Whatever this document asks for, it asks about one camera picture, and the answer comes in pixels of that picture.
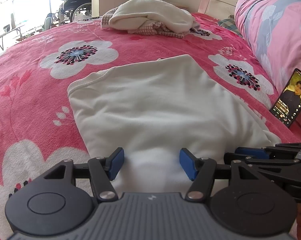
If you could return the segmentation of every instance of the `white fleece garment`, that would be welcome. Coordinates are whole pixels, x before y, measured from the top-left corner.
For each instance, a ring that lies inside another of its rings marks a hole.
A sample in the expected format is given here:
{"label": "white fleece garment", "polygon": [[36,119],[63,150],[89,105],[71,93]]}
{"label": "white fleece garment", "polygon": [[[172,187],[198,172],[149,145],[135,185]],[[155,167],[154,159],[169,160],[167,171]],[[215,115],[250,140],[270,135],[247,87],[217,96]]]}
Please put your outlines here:
{"label": "white fleece garment", "polygon": [[[71,83],[68,98],[91,157],[117,147],[122,192],[181,192],[191,181],[179,164],[186,147],[222,163],[239,147],[280,143],[238,97],[209,78],[189,55],[113,67]],[[215,182],[215,191],[226,184]]]}
{"label": "white fleece garment", "polygon": [[117,30],[137,30],[148,20],[162,22],[175,33],[184,33],[192,27],[195,18],[164,1],[129,0],[118,7],[108,24]]}

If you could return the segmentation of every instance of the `chair backrest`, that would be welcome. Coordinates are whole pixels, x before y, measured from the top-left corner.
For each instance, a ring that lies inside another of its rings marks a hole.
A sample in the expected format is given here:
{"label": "chair backrest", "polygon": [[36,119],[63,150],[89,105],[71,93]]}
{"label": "chair backrest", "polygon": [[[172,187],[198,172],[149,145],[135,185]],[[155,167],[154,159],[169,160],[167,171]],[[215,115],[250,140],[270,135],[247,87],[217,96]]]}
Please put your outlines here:
{"label": "chair backrest", "polygon": [[52,28],[52,17],[47,17],[44,23],[45,31],[50,30]]}

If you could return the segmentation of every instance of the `phone screen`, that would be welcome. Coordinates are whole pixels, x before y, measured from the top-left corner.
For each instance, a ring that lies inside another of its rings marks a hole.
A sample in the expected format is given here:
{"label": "phone screen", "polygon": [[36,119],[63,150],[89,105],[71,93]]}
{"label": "phone screen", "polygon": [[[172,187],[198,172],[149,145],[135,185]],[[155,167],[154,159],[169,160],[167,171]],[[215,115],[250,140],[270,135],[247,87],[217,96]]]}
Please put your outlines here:
{"label": "phone screen", "polygon": [[301,71],[295,69],[279,99],[270,112],[287,127],[295,121],[301,110]]}

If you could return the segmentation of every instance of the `houndstooth fabric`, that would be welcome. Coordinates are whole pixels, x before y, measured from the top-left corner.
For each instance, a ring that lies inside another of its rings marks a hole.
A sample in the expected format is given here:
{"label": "houndstooth fabric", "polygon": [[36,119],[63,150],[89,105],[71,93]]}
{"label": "houndstooth fabric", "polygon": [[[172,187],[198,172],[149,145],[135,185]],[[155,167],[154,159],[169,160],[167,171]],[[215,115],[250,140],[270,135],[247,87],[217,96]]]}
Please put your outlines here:
{"label": "houndstooth fabric", "polygon": [[[114,15],[118,7],[109,10],[101,18],[101,28],[111,28],[108,24],[111,17]],[[193,28],[199,28],[199,24],[194,22]],[[129,34],[135,33],[139,35],[163,35],[169,37],[175,37],[182,39],[185,35],[189,34],[190,31],[184,33],[175,33],[168,29],[162,22],[157,21],[146,21],[137,30],[128,30]]]}

